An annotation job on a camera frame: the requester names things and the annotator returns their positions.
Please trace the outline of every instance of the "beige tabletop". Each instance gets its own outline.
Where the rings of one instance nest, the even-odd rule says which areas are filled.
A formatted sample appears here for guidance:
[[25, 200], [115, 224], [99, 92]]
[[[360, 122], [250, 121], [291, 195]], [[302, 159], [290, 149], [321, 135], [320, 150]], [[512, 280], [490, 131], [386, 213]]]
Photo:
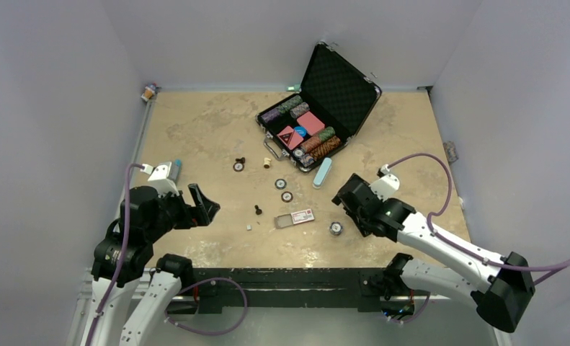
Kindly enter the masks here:
[[[162, 92], [144, 134], [140, 162], [158, 164], [180, 159], [178, 187], [193, 204], [187, 184], [196, 182], [204, 194], [221, 205], [209, 227], [174, 230], [154, 245], [148, 266], [166, 253], [193, 260], [194, 267], [384, 267], [397, 252], [432, 261], [427, 255], [386, 238], [363, 237], [342, 207], [331, 199], [357, 173], [368, 182], [378, 167], [419, 151], [445, 160], [442, 140], [425, 92], [387, 92], [378, 101], [361, 131], [333, 157], [333, 166], [320, 190], [312, 187], [316, 171], [304, 174], [288, 160], [272, 160], [262, 145], [263, 132], [254, 116], [288, 96], [284, 92]], [[235, 172], [235, 158], [246, 158]], [[428, 158], [406, 161], [395, 168], [401, 187], [394, 197], [427, 214], [441, 208], [447, 180], [439, 164]], [[287, 181], [293, 201], [280, 199], [275, 180]], [[138, 174], [137, 185], [146, 182]], [[263, 214], [255, 215], [254, 205]], [[311, 208], [316, 220], [276, 229], [274, 217]], [[329, 225], [344, 226], [340, 236]], [[434, 222], [469, 240], [456, 195], [445, 214]]]

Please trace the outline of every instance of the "white wall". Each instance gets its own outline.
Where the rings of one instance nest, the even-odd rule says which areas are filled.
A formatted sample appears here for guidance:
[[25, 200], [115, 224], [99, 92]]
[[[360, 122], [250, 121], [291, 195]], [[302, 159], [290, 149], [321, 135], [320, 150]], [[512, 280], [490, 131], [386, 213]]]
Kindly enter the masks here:
[[102, 0], [143, 79], [199, 89], [298, 83], [321, 38], [380, 85], [433, 85], [480, 2]]
[[[484, 1], [432, 101], [471, 238], [570, 258], [570, 1]], [[570, 268], [538, 286], [519, 345], [570, 345]]]
[[0, 1], [0, 345], [63, 345], [141, 88], [97, 0]]

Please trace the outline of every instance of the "red triangle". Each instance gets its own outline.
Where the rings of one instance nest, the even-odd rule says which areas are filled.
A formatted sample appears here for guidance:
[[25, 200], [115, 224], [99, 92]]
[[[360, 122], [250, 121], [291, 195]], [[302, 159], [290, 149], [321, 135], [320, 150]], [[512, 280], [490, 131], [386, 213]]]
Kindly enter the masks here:
[[291, 142], [291, 138], [293, 137], [293, 132], [285, 133], [279, 137], [283, 142], [285, 142], [285, 144], [289, 144], [289, 142]]

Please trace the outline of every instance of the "poker chip case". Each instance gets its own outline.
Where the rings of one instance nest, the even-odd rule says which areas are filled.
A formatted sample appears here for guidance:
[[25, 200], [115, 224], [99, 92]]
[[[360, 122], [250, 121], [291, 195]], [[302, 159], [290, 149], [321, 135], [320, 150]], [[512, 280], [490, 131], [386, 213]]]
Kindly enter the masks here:
[[309, 172], [350, 143], [381, 95], [378, 85], [321, 41], [299, 92], [260, 112], [255, 120], [265, 132], [264, 146], [276, 160], [289, 158], [299, 170]]

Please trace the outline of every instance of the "case handle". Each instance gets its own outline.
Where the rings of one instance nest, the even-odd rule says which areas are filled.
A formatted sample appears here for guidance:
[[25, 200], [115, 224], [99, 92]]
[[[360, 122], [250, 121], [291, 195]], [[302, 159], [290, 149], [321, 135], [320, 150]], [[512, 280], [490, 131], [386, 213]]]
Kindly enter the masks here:
[[274, 157], [276, 158], [276, 160], [278, 161], [282, 161], [284, 160], [287, 156], [285, 155], [285, 153], [282, 153], [282, 155], [278, 156], [278, 154], [276, 153], [276, 151], [274, 149], [272, 149], [272, 147], [267, 143], [271, 138], [270, 137], [266, 137], [264, 138], [264, 146], [267, 148], [267, 150], [272, 153], [272, 155], [274, 155]]

